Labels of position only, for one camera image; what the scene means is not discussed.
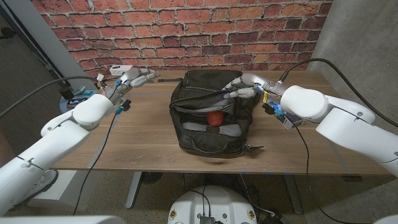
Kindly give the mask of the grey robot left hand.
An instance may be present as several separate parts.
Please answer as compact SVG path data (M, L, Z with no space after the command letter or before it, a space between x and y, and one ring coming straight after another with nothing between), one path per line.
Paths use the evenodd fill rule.
M133 88L151 82L160 76L160 72L148 68L131 68L124 72L113 86L105 90L105 96L114 104L122 102L123 97Z

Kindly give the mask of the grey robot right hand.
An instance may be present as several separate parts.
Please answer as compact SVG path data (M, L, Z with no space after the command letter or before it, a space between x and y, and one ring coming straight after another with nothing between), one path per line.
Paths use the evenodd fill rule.
M273 82L264 77L253 73L244 73L240 77L230 81L223 91L225 99L228 98L251 98L256 93L262 93L264 96L281 97L288 89L281 81Z

